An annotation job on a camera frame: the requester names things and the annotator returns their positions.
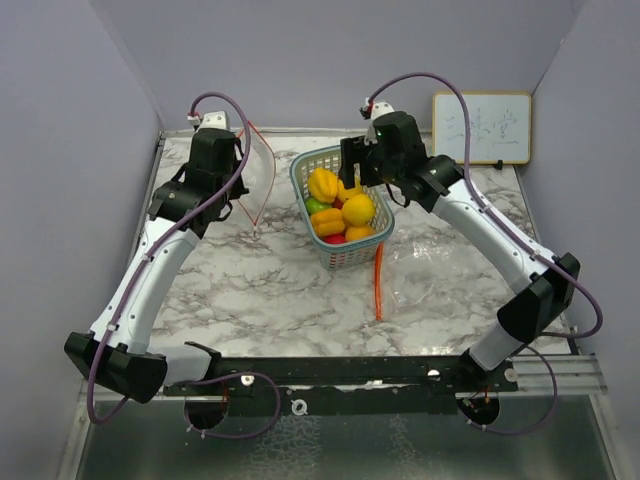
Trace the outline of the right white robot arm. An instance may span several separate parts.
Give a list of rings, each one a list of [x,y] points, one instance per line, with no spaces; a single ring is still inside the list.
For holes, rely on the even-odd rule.
[[[463,355],[461,383],[481,391],[495,369],[522,351],[570,305],[580,264],[557,256],[519,230],[484,199],[475,199],[464,170],[446,155],[426,152],[415,119],[392,111],[370,123],[366,134],[340,142],[339,177],[349,187],[395,186],[461,233],[498,270],[514,296],[496,323]]]

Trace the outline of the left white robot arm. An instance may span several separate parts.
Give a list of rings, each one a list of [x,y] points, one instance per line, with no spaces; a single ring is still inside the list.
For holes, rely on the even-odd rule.
[[[69,334],[64,351],[86,378],[139,403],[164,385],[186,381],[206,395],[221,371],[202,347],[154,353],[150,336],[160,307],[186,258],[232,201],[247,193],[238,169],[240,139],[221,128],[199,128],[189,157],[152,195],[134,258],[116,293],[88,332]]]

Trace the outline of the yellow pear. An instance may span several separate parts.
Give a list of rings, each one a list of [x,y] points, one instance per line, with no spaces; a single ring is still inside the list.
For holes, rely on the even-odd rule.
[[[340,203],[344,204],[349,199],[359,194],[363,194],[363,190],[358,178],[355,178],[355,184],[353,188],[346,188],[344,185],[344,182],[341,179],[338,180],[338,191],[337,191],[336,199]]]

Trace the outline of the blue plastic basket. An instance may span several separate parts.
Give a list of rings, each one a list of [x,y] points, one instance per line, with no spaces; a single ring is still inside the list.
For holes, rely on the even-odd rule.
[[[378,190],[372,187],[361,186],[363,194],[366,194],[373,201],[376,209],[374,218],[365,225],[372,226],[376,230],[376,233],[371,237],[354,242],[346,241],[340,245],[327,244],[323,241],[323,238],[315,234],[311,226],[310,216],[305,209],[305,201],[309,197],[312,197],[308,190],[308,178],[316,168],[330,170],[338,177],[340,165],[340,149],[332,147],[299,155],[292,162],[289,169],[290,180],[302,221],[311,236],[316,251],[320,255],[322,266],[327,270],[344,269],[373,259],[378,247],[390,237],[395,227],[393,212],[383,196]],[[341,210],[344,204],[335,199],[331,205],[332,208]],[[344,222],[346,228],[341,233],[343,236],[346,229],[352,226],[345,220]]]

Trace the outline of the orange bell pepper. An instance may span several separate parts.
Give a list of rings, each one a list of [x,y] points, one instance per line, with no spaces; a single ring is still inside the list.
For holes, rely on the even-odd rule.
[[[324,238],[341,234],[346,226],[340,209],[330,208],[318,211],[310,216],[311,226],[315,234]]]

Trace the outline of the yellow bell pepper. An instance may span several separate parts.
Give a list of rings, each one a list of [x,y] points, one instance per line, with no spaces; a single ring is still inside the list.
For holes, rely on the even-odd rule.
[[[321,203],[332,204],[338,194],[338,177],[324,168],[316,168],[308,178],[310,195]]]

